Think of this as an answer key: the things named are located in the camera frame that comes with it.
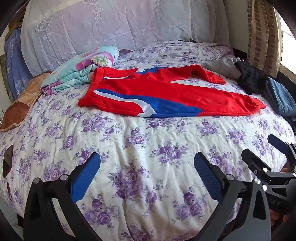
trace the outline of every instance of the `floral bedsheet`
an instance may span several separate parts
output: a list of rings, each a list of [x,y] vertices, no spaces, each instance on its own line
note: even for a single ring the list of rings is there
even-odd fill
[[[228,46],[166,42],[126,54],[114,67],[203,65],[232,54]],[[235,81],[225,80],[225,85],[193,77],[178,82],[245,94]],[[11,172],[0,177],[0,195],[21,216],[34,178],[56,180],[95,151],[101,167],[77,205],[102,240],[187,240],[217,205],[194,168],[195,153],[203,152],[225,174],[251,181],[241,159],[244,149],[279,171],[286,158],[268,144],[268,135],[294,142],[289,124],[260,95],[254,97],[267,108],[252,116],[161,119],[77,106],[87,89],[71,87],[41,97],[21,126],[0,134],[0,168],[6,149],[14,146]],[[57,202],[55,206],[64,230],[72,233]]]

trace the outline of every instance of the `white stripe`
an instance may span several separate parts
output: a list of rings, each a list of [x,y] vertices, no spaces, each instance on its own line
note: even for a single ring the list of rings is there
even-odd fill
[[[136,72],[144,72],[145,70],[142,69],[142,68],[138,68]],[[119,78],[113,78],[113,77],[108,77],[108,76],[105,76],[103,79],[116,79],[116,80],[122,80],[122,79],[125,79],[127,77],[129,77],[130,75],[132,74],[129,74],[128,76],[125,76],[125,77],[119,77]]]
[[[118,100],[118,101],[124,101],[124,102],[134,102],[135,104],[139,105],[142,108],[143,113],[139,113],[138,116],[141,117],[150,117],[152,114],[156,114],[156,112],[154,111],[154,109],[152,108],[151,105],[149,105],[148,103],[146,103],[143,100],[139,100],[139,99],[124,99],[121,97],[118,97],[116,95],[111,95],[108,93],[103,93],[103,92],[99,92],[97,90],[93,91],[95,94],[106,97],[106,98],[110,98],[113,100]]]

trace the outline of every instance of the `blue gripper pad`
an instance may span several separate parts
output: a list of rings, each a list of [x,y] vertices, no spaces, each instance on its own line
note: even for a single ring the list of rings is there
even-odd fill
[[[286,143],[281,141],[279,138],[274,136],[273,134],[270,134],[267,138],[268,143],[274,146],[276,149],[278,149],[281,153],[283,154],[288,154],[289,153],[289,148]]]
[[[87,164],[72,184],[71,199],[74,203],[81,200],[101,165],[100,155],[96,152],[87,159]]]
[[[217,200],[220,203],[223,200],[222,183],[219,181],[218,177],[213,172],[211,166],[213,165],[209,163],[209,161],[205,158],[205,156],[201,152],[195,154],[194,167],[196,171],[198,172],[200,178],[202,179],[211,198],[214,200]]]

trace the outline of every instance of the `curtain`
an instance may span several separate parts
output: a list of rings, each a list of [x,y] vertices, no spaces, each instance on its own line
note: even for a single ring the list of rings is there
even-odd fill
[[[266,0],[248,0],[247,61],[276,78],[281,63],[282,33],[279,14]]]

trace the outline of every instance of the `wall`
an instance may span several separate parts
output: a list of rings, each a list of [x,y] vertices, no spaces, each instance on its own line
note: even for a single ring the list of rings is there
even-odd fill
[[[230,44],[233,48],[247,53],[249,45],[247,0],[224,0],[224,5]]]
[[[8,33],[8,27],[4,30],[3,34],[0,37],[0,55],[4,54],[4,43],[5,43],[5,36]],[[0,71],[0,119],[3,118],[5,111],[10,106],[10,100],[5,90],[2,74]]]

